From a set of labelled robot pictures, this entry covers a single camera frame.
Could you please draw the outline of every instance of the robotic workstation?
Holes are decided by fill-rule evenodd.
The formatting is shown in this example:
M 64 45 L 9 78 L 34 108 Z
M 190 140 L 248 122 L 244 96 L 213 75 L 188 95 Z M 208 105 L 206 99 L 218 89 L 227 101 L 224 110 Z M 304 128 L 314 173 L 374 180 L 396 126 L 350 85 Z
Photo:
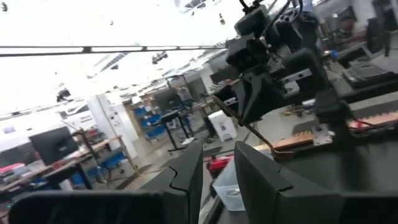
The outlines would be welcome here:
M 273 158 L 243 142 L 236 143 L 234 163 L 246 211 L 235 214 L 233 223 L 397 223 L 398 116 L 376 123 L 356 121 L 323 69 L 315 47 L 318 22 L 302 12 L 303 2 L 298 2 L 298 9 L 294 4 L 294 9 L 287 11 L 291 3 L 287 1 L 271 19 L 259 1 L 251 7 L 241 1 L 245 16 L 235 25 L 240 37 L 229 43 L 227 59 L 241 74 L 240 82 L 217 92 L 215 103 L 250 129 L 262 115 L 299 103 L 288 97 L 284 88 L 285 83 L 296 81 L 302 99 L 315 99 L 318 122 L 300 144 L 273 146 L 250 129 L 267 144 Z M 290 54 L 279 68 L 270 68 L 269 61 L 285 46 Z M 231 98 L 237 103 L 227 106 L 224 102 Z M 352 126 L 350 120 L 365 125 Z M 74 219 L 74 223 L 197 224 L 202 152 L 203 146 L 193 143 L 174 164 L 143 186 L 145 191 L 31 195 L 11 208 L 11 223 L 24 223 L 25 216 L 19 214 L 28 212 L 26 217 L 31 220 L 55 223 L 52 217 L 56 212 L 54 217 Z M 43 200 L 48 206 L 38 207 L 42 213 L 29 210 Z M 58 212 L 61 204 L 78 215 Z

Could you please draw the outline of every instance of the computer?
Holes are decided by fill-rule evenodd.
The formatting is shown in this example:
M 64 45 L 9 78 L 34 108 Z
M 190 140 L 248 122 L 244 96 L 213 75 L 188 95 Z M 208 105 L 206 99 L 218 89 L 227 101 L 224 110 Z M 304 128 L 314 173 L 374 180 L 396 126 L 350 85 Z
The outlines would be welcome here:
M 350 68 L 343 70 L 343 76 L 352 88 L 363 88 L 396 78 L 394 72 L 370 62 L 371 59 L 381 55 L 383 49 L 385 49 L 384 56 L 389 55 L 390 41 L 389 33 L 381 29 L 378 20 L 376 18 L 369 19 L 366 47 L 363 47 L 367 60 L 351 62 Z
M 67 127 L 36 134 L 29 139 L 46 166 L 79 150 L 78 144 Z
M 182 106 L 181 97 L 173 88 L 169 88 L 168 90 L 156 94 L 154 98 L 157 106 L 163 113 L 166 113 L 166 111 L 169 110 L 174 110 L 174 108 L 176 107 Z
M 203 184 L 199 141 L 136 191 L 43 191 L 18 200 L 10 224 L 198 224 Z
M 396 192 L 330 190 L 243 142 L 235 145 L 234 162 L 250 224 L 398 221 Z

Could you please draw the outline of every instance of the keyboard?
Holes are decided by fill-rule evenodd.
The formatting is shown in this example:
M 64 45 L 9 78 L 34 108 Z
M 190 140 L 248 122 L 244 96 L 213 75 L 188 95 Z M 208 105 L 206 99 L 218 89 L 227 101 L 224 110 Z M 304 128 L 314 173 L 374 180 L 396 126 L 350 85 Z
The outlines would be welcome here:
M 352 88 L 363 88 L 398 77 L 394 72 L 368 62 L 356 63 L 349 69 L 343 70 L 343 76 Z

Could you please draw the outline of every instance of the red object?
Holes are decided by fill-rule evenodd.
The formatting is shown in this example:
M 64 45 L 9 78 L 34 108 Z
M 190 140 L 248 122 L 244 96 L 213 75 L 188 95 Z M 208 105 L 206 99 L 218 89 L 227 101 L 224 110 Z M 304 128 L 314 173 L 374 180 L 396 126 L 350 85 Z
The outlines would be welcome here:
M 51 166 L 52 166 L 53 169 L 59 169 L 63 165 L 63 162 L 64 162 L 64 160 L 61 159 L 61 160 L 59 160 L 57 162 L 54 162 Z
M 7 171 L 10 171 L 10 170 L 12 170 L 13 168 L 15 168 L 15 167 L 17 167 L 17 166 L 20 166 L 20 165 L 23 165 L 23 164 L 18 163 L 18 164 L 13 164 L 13 165 L 9 165 L 9 166 L 6 166 L 6 167 L 2 167 L 2 168 L 0 168 L 0 174 L 5 173 L 5 172 L 7 172 Z
M 212 159 L 207 166 L 210 175 L 213 179 L 217 178 L 221 171 L 226 167 L 226 165 L 233 159 L 234 155 L 222 156 L 216 159 Z
M 358 129 L 363 128 L 363 123 L 362 123 L 362 121 L 358 120 L 358 121 L 356 122 L 356 128 L 358 128 Z

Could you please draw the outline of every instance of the fluorescent light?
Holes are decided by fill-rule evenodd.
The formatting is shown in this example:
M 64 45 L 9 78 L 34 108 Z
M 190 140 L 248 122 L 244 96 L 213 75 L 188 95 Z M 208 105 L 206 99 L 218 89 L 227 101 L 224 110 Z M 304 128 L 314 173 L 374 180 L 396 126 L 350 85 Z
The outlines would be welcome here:
M 177 46 L 159 46 L 159 47 L 147 47 L 147 50 L 163 51 L 163 50 L 175 50 Z
M 115 52 L 124 52 L 124 51 L 141 51 L 143 47 L 140 46 L 131 46 L 131 47 L 93 47 L 93 52 L 106 52 L 106 51 L 115 51 Z
M 181 46 L 180 49 L 192 49 L 192 46 Z
M 0 54 L 42 54 L 61 52 L 81 52 L 82 47 L 74 48 L 0 48 Z

